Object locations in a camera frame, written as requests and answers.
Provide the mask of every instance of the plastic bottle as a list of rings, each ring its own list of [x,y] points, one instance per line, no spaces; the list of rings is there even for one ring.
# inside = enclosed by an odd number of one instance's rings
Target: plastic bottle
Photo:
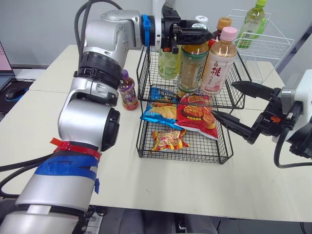
[[[124,83],[119,85],[118,90],[121,94],[122,105],[128,111],[133,111],[138,107],[138,100],[135,91],[135,82],[128,75],[127,70],[122,70]]]
[[[259,37],[259,35],[251,35],[248,33],[263,33],[265,24],[267,22],[263,10],[263,7],[266,3],[267,0],[257,0],[255,7],[247,12],[244,24],[237,37],[242,38],[241,40],[237,41],[239,48],[247,49],[251,45],[252,39],[256,39]]]
[[[213,44],[220,41],[220,35],[224,27],[230,27],[232,24],[232,19],[229,17],[221,17],[216,26],[217,30],[213,32],[214,37],[208,41],[208,47],[211,48]]]
[[[212,45],[202,76],[200,89],[207,95],[220,93],[226,80],[226,75],[237,55],[232,41],[236,38],[237,30],[233,27],[224,27],[220,41]]]
[[[209,30],[209,26],[208,26],[208,18],[205,16],[195,16],[195,20],[197,20],[198,22],[204,24],[207,27],[207,30]]]
[[[180,50],[177,55],[172,52],[164,52],[160,49],[158,53],[158,73],[164,79],[174,79],[180,67]]]
[[[201,23],[195,23],[192,27],[203,27]],[[208,55],[208,45],[183,45],[181,54],[181,67],[178,86],[185,93],[194,93],[200,86],[201,75]]]

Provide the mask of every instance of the snack bag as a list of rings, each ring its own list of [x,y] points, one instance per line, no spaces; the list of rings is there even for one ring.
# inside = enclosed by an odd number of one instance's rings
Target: snack bag
[[[151,98],[157,100],[177,101],[176,94],[156,87],[151,88]],[[175,129],[183,128],[176,126],[176,104],[163,102],[149,102],[141,119],[169,125]]]
[[[192,106],[197,104],[209,104],[208,96],[186,94],[181,102],[190,105],[179,104],[177,106],[176,125],[190,131],[196,131],[206,137],[217,140],[218,132],[216,129],[215,117],[211,114],[211,107]]]
[[[179,150],[185,147],[190,147],[189,144],[181,140],[186,133],[186,130],[174,130],[170,132],[152,132],[155,144],[152,151],[160,150]]]

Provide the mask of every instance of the black wire shelf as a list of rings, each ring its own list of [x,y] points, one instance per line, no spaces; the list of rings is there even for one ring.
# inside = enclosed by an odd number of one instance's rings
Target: black wire shelf
[[[141,57],[136,70],[138,80],[138,99],[141,101],[157,101],[167,102],[176,104],[189,104],[181,101],[168,101],[154,99],[150,96],[150,90],[152,87],[164,89],[166,91],[178,94],[178,75],[172,80],[166,80],[158,74],[158,52],[153,51],[152,47],[143,47]],[[244,109],[245,106],[245,95],[239,90],[232,86],[232,82],[242,80],[237,70],[235,63],[227,74],[225,85],[221,92],[214,96],[214,102],[210,104],[199,104],[194,105],[205,105],[218,108],[227,109]]]
[[[139,157],[224,164],[233,156],[232,143],[229,131],[219,122],[216,123],[216,127],[218,140],[208,138],[198,132],[187,131],[182,140],[190,144],[190,147],[170,151],[152,151],[155,143],[152,132],[174,129],[167,125],[141,120],[136,149]]]

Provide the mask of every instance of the bottle cap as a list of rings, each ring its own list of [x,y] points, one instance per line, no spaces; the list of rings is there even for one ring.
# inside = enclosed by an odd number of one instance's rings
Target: bottle cap
[[[121,70],[121,74],[122,74],[122,79],[123,80],[126,80],[126,79],[129,78],[129,74],[128,74],[127,70],[125,70],[125,69]]]
[[[216,26],[216,28],[220,31],[222,31],[222,29],[224,27],[230,27],[232,24],[232,19],[229,17],[221,17],[218,21],[218,25]]]
[[[256,5],[259,6],[265,6],[265,4],[267,3],[268,0],[257,0],[257,2],[255,3]]]
[[[192,25],[192,28],[204,28],[204,29],[207,29],[206,25],[202,24],[202,23],[194,23]]]
[[[205,17],[205,16],[196,16],[195,20],[197,20],[198,22],[204,24],[207,27],[207,29],[208,29],[208,18],[207,17]]]
[[[220,40],[233,41],[236,39],[237,29],[233,27],[224,27],[221,32]]]

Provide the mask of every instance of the wire basket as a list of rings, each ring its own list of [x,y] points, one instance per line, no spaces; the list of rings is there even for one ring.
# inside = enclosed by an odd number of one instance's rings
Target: wire basket
[[[187,131],[182,140],[190,144],[190,147],[180,150],[152,151],[154,145],[152,132],[172,131],[173,128],[141,120],[136,149],[139,157],[224,164],[233,156],[232,143],[229,131],[219,122],[216,123],[216,127],[218,140],[210,139],[198,132]]]
[[[232,27],[240,31],[247,12],[245,10],[232,9],[231,14],[228,16],[232,19]],[[236,39],[233,42],[233,44],[236,44],[237,51],[253,78],[253,82],[258,83],[265,81],[270,73],[279,66],[294,42],[293,39],[286,38],[270,20],[270,13],[265,13],[265,17],[267,21],[262,34],[245,32],[242,34],[242,38]],[[252,35],[255,38],[245,39],[244,35],[246,34]],[[246,41],[250,44],[247,47],[244,46]],[[269,73],[263,74],[258,65],[258,62],[261,61],[270,62],[274,69]],[[241,63],[237,64],[236,62],[236,65],[242,79],[249,80],[250,75],[245,74],[245,68],[240,67]]]
[[[165,101],[159,99],[153,99],[150,96],[150,89],[157,87],[178,94],[178,75],[172,80],[166,80],[158,74],[158,52],[153,51],[152,47],[145,47],[142,49],[139,64],[136,70],[138,80],[138,99],[141,101],[157,101],[157,102],[169,102],[176,104],[189,104],[181,101]],[[232,68],[227,74],[225,85],[221,92],[214,97],[215,101],[211,104],[195,104],[205,105],[218,108],[228,109],[244,109],[245,106],[245,95],[239,90],[232,86],[232,82],[242,80],[236,63],[233,64]]]

